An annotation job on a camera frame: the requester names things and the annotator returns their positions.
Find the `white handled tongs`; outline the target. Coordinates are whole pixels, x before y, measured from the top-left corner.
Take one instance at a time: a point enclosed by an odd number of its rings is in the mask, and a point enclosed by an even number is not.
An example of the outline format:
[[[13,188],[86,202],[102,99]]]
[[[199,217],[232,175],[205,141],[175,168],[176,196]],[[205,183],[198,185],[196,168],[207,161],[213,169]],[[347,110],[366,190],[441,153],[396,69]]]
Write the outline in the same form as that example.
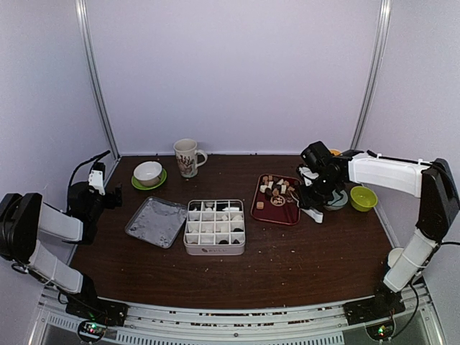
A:
[[[323,213],[318,211],[317,209],[313,207],[307,207],[305,206],[301,198],[296,196],[296,194],[291,193],[290,197],[295,201],[296,206],[307,216],[312,218],[317,224],[322,224],[323,223]]]

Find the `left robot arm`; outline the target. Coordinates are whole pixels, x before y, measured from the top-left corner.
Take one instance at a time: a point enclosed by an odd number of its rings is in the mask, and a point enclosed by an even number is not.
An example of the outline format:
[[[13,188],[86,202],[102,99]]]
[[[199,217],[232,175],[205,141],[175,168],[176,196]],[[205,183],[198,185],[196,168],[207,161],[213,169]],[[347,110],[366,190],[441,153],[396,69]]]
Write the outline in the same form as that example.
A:
[[[101,157],[87,160],[87,180],[70,181],[67,204],[61,211],[44,202],[40,193],[7,193],[1,201],[1,257],[23,274],[30,274],[65,293],[88,319],[104,311],[94,283],[87,275],[69,267],[39,240],[41,233],[69,244],[94,242],[97,224],[106,209],[122,205],[121,187],[104,187],[105,164]]]

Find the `bunny tin lid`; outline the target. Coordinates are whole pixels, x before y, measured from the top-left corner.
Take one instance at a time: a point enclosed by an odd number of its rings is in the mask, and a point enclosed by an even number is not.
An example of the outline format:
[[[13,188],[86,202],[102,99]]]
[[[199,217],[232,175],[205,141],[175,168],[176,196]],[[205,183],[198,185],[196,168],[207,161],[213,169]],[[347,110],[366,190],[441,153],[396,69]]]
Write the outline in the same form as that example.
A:
[[[149,197],[125,226],[127,235],[169,249],[187,219],[187,207],[161,198]]]

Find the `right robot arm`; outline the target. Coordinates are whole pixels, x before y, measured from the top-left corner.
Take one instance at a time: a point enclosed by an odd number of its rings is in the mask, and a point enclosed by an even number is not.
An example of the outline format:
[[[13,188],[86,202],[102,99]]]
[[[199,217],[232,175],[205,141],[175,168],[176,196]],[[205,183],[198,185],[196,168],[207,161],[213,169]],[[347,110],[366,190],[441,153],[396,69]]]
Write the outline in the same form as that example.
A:
[[[332,201],[333,192],[347,183],[376,185],[419,199],[414,235],[369,300],[369,312],[385,316],[395,307],[398,293],[442,245],[459,213],[459,194],[448,162],[405,160],[355,149],[333,155],[321,141],[308,145],[300,156],[303,164],[297,171],[303,184],[298,189],[298,207],[319,224],[323,221],[319,207]]]

